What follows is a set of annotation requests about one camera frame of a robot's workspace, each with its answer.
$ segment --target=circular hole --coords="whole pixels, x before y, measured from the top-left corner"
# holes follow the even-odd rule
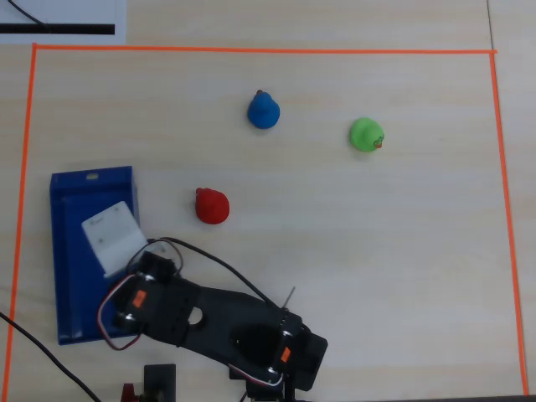
[[[188,322],[190,325],[196,325],[201,322],[203,319],[203,312],[201,309],[194,307],[192,312],[190,313],[190,317],[188,318]]]

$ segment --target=white paper sheet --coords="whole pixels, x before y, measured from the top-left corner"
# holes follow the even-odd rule
[[[15,0],[44,23],[113,23],[114,35],[0,33],[0,44],[124,44],[126,0]],[[33,23],[6,0],[0,1],[0,23]]]

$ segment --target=orange label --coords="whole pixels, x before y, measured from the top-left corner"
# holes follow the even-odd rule
[[[145,291],[137,291],[136,297],[134,297],[134,300],[132,301],[134,307],[140,308],[146,296],[147,293]]]
[[[287,347],[285,347],[285,350],[283,351],[283,354],[281,355],[281,361],[283,363],[286,363],[288,358],[291,356],[291,350]]]

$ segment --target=light wooden surface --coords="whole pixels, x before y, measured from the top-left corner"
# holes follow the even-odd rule
[[[536,27],[530,16],[536,3],[516,0],[490,3],[497,55],[498,86],[501,96],[502,125],[507,152],[508,176],[516,234],[523,324],[532,394],[536,391],[536,271],[534,233],[536,233],[536,190],[533,180],[536,138],[533,116],[536,112]]]
[[[30,62],[28,46],[0,47],[0,309],[9,312],[13,273],[13,250],[17,226],[22,132],[28,93]],[[8,327],[0,323],[0,373],[3,373]]]
[[[489,49],[485,0],[130,0],[129,44]]]
[[[282,108],[266,134],[245,120],[259,87]],[[18,319],[104,400],[170,361],[184,400],[240,396],[223,366],[148,339],[57,346],[50,174],[122,164],[147,235],[214,252],[278,302],[297,285],[291,308],[330,342],[308,399],[520,392],[487,56],[43,52],[34,102]],[[348,147],[358,116],[383,124],[381,152]],[[198,186],[228,194],[224,225],[196,220]],[[243,289],[185,257],[188,278]],[[80,397],[17,335],[9,398],[36,389]]]

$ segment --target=black cord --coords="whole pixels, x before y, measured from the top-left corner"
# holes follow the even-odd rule
[[[13,328],[15,328],[17,331],[22,333],[26,338],[28,338],[30,341],[32,341],[35,346],[37,346],[39,349],[43,351],[44,354],[47,355],[47,357],[52,360],[52,363],[54,363],[58,369],[60,369],[67,377],[75,381],[75,383],[78,384],[79,387],[81,387],[89,396],[92,398],[95,402],[101,402],[101,400],[93,393],[91,389],[87,385],[85,385],[78,377],[76,377],[74,374],[72,374],[53,354],[50,352],[40,341],[38,341],[34,335],[26,331],[24,328],[19,326],[15,321],[13,321],[11,318],[6,316],[3,312],[0,312],[0,318],[2,318],[4,321],[9,323]]]
[[[48,25],[46,23],[44,23],[43,21],[39,21],[38,19],[36,19],[36,17],[34,17],[33,15],[30,15],[28,13],[26,13],[24,10],[22,10],[17,4],[15,4],[15,2],[13,0],[8,0],[8,3],[11,4],[12,6],[14,6],[22,15],[24,15],[25,17],[27,18],[30,18],[32,21],[34,21],[35,23],[38,23],[39,25],[41,25],[43,28],[45,29],[49,29]]]
[[[245,276],[240,274],[235,268],[233,268],[231,265],[227,264],[225,261],[219,259],[218,257],[216,257],[216,256],[214,256],[214,255],[212,255],[210,253],[207,253],[205,250],[201,250],[200,248],[196,247],[195,245],[191,245],[189,243],[186,243],[185,241],[182,241],[182,240],[179,240],[179,239],[174,239],[173,237],[162,237],[161,239],[172,241],[173,243],[176,243],[178,245],[186,247],[187,249],[193,250],[196,253],[199,253],[200,255],[204,255],[208,259],[210,259],[210,260],[212,260],[214,262],[217,262],[218,264],[224,266],[229,271],[231,271],[233,274],[235,274],[241,281],[243,281],[252,291],[254,291],[257,294],[258,297],[260,297],[262,300],[264,300],[266,302],[266,304],[268,304],[268,305],[270,305],[272,307],[275,307],[275,308],[279,308],[272,300],[270,300],[268,298],[268,296],[266,296],[263,292],[261,292],[259,289],[257,289],[255,287],[255,285],[253,285],[250,281],[248,281],[245,278]]]

